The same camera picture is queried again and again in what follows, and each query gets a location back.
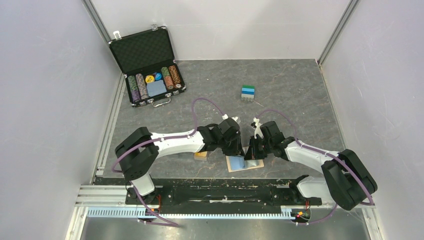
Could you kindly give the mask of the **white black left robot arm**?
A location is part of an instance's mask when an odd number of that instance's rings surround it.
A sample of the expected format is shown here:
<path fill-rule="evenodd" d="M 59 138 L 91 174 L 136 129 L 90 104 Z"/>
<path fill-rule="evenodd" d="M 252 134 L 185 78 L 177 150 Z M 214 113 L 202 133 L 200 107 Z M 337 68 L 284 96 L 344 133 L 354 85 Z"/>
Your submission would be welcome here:
<path fill-rule="evenodd" d="M 157 198 L 157 190 L 149 169 L 156 159 L 216 149 L 221 149 L 225 156 L 244 156 L 240 126 L 233 118 L 197 126 L 192 131 L 167 134 L 140 127 L 115 148 L 115 166 L 120 166 L 120 173 L 133 185 L 139 199 L 151 204 Z"/>

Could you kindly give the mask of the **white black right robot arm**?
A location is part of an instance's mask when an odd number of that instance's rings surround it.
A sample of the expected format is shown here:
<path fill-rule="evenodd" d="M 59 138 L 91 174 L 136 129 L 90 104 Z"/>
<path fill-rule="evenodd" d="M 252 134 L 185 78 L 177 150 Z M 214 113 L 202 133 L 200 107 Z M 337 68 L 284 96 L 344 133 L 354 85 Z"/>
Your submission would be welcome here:
<path fill-rule="evenodd" d="M 358 155 L 350 149 L 328 151 L 308 145 L 293 136 L 285 137 L 275 121 L 264 124 L 254 118 L 245 160 L 264 159 L 269 154 L 307 166 L 322 177 L 302 175 L 289 189 L 289 199 L 302 204 L 310 198 L 332 200 L 350 211 L 378 190 L 378 185 Z"/>

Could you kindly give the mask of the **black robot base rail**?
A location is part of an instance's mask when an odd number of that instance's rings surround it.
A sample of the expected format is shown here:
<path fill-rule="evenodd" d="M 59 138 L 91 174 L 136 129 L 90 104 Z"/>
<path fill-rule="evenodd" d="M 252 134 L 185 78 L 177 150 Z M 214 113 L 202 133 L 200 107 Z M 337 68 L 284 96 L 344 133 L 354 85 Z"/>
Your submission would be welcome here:
<path fill-rule="evenodd" d="M 154 178 L 154 192 L 144 202 L 160 214 L 277 214 L 283 206 L 306 209 L 322 205 L 303 198 L 292 179 Z"/>

